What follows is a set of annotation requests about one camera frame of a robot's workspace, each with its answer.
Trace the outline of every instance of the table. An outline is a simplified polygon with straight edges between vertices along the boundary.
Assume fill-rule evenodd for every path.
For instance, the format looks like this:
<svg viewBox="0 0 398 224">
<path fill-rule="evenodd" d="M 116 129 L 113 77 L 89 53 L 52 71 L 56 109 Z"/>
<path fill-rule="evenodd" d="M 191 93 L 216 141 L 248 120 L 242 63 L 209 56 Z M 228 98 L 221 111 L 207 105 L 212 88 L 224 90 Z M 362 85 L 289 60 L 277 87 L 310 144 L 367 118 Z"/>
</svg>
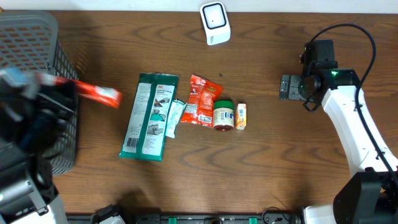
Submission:
<svg viewBox="0 0 398 224">
<path fill-rule="evenodd" d="M 229 42 L 207 46 L 198 12 L 51 12 L 59 41 L 87 83 L 123 93 L 120 109 L 82 99 L 75 168 L 54 181 L 68 213 L 111 203 L 128 212 L 257 213 L 330 203 L 349 180 L 344 150 L 329 117 L 278 99 L 283 74 L 300 74 L 303 45 L 338 23 L 364 26 L 377 59 L 364 84 L 369 110 L 398 155 L 398 15 L 229 13 Z M 341 68 L 361 77 L 371 46 L 360 31 L 339 28 Z M 224 86 L 221 97 L 248 105 L 244 131 L 179 124 L 162 162 L 120 159 L 140 72 L 180 75 L 188 100 L 191 74 Z"/>
</svg>

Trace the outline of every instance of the plastic basket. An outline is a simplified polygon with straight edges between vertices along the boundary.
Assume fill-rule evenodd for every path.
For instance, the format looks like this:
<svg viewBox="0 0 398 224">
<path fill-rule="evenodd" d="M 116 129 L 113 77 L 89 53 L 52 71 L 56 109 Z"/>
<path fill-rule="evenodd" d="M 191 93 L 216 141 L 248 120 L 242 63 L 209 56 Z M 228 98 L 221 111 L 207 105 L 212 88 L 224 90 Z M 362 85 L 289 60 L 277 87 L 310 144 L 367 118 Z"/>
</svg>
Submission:
<svg viewBox="0 0 398 224">
<path fill-rule="evenodd" d="M 47 12 L 0 13 L 0 53 L 0 68 L 45 70 L 51 75 L 79 79 L 58 43 L 57 20 Z M 53 148 L 44 152 L 44 157 L 53 157 L 50 162 L 54 175 L 73 167 L 77 131 L 78 108 L 63 133 L 64 138 L 58 139 Z"/>
</svg>

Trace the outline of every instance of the teal package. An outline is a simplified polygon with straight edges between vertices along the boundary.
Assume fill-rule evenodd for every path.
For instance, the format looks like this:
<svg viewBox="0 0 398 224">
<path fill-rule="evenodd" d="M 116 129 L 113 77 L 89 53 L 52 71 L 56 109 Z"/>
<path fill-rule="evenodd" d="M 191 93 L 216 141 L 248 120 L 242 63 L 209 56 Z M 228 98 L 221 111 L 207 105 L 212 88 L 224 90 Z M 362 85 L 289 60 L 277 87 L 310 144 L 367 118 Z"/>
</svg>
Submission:
<svg viewBox="0 0 398 224">
<path fill-rule="evenodd" d="M 120 158 L 162 161 L 178 76 L 141 73 Z"/>
</svg>

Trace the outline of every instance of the white wall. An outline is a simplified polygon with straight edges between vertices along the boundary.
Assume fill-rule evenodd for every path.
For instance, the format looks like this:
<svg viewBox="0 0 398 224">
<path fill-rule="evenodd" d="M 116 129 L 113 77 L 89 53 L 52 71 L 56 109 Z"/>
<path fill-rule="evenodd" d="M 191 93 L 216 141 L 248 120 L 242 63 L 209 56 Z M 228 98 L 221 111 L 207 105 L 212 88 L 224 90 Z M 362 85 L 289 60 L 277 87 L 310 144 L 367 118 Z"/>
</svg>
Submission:
<svg viewBox="0 0 398 224">
<path fill-rule="evenodd" d="M 204 0 L 0 0 L 3 9 L 198 11 Z M 398 0 L 222 0 L 229 12 L 398 13 Z"/>
</svg>

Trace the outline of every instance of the jar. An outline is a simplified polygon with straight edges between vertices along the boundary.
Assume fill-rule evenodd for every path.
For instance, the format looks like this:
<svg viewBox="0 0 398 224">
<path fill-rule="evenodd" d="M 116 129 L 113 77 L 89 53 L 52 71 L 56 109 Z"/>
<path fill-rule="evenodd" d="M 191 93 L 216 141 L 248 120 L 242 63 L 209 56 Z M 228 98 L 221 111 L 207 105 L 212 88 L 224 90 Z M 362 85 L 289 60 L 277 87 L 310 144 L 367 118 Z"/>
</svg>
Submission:
<svg viewBox="0 0 398 224">
<path fill-rule="evenodd" d="M 217 131 L 234 129 L 234 103 L 221 100 L 214 103 L 213 128 Z"/>
</svg>

